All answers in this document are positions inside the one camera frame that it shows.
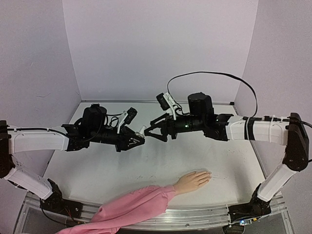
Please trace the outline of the clear nail polish bottle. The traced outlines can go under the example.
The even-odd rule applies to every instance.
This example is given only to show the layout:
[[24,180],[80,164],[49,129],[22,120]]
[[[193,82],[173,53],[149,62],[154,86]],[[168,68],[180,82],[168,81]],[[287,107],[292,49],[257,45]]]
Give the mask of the clear nail polish bottle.
[[136,136],[139,136],[141,138],[145,138],[145,135],[144,135],[144,130],[141,130],[139,132],[136,132]]

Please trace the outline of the pink sleeved forearm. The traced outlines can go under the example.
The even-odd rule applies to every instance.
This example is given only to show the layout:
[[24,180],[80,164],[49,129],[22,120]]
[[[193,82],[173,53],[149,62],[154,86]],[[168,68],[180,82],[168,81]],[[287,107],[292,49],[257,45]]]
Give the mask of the pink sleeved forearm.
[[132,191],[100,206],[91,221],[59,231],[59,234],[115,234],[124,226],[133,225],[164,213],[174,198],[173,186],[148,186]]

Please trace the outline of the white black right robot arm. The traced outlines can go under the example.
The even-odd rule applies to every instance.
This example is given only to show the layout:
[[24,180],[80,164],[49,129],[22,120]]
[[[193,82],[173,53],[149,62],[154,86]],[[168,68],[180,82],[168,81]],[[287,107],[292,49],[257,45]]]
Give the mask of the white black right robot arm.
[[188,96],[189,113],[180,115],[179,105],[169,93],[161,93],[157,100],[165,114],[154,119],[144,131],[145,136],[166,142],[179,133],[202,131],[205,137],[219,140],[251,140],[285,146],[285,156],[277,168],[257,186],[248,203],[228,208],[230,222],[244,223],[271,213],[271,199],[294,176],[308,166],[309,137],[300,115],[289,117],[240,117],[215,114],[210,96],[194,93]]

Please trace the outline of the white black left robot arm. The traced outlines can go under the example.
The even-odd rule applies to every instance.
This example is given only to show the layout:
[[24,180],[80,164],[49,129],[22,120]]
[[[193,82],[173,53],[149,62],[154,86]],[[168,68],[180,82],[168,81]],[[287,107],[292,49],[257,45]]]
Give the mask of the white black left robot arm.
[[128,151],[145,143],[144,130],[128,127],[137,110],[130,108],[121,114],[109,115],[106,108],[92,104],[73,124],[53,128],[17,128],[0,122],[0,177],[14,186],[40,198],[40,208],[56,214],[80,218],[83,204],[63,198],[58,185],[28,170],[14,158],[15,153],[55,150],[75,152],[87,149],[90,143],[114,145],[117,152]]

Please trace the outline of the mannequin hand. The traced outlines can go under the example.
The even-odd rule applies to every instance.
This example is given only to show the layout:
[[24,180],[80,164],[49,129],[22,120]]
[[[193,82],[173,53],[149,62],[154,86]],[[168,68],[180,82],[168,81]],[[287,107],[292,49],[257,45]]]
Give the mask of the mannequin hand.
[[182,195],[194,192],[206,185],[212,176],[208,171],[191,172],[182,176],[177,183],[173,185],[175,195]]

